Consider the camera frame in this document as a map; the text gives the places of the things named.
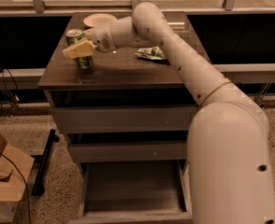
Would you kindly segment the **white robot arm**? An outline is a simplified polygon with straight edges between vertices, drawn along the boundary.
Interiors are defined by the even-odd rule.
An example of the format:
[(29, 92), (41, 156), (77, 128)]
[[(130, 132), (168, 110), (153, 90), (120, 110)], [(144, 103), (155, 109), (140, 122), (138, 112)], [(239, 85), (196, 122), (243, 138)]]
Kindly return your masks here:
[(85, 35), (64, 49), (66, 57), (160, 47), (199, 106), (187, 137), (194, 224), (275, 224), (269, 124), (259, 105), (177, 35), (152, 3)]

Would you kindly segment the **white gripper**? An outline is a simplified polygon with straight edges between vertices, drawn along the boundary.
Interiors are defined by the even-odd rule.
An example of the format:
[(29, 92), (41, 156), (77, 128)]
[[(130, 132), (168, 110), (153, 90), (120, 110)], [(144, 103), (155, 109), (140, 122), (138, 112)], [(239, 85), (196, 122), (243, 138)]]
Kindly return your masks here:
[(83, 33), (87, 39), (92, 39), (95, 45), (87, 39), (79, 40), (77, 43), (62, 51), (65, 57), (75, 59), (91, 56), (96, 48), (103, 53), (111, 52), (116, 49), (110, 23), (104, 23), (93, 29), (89, 28), (84, 30)]

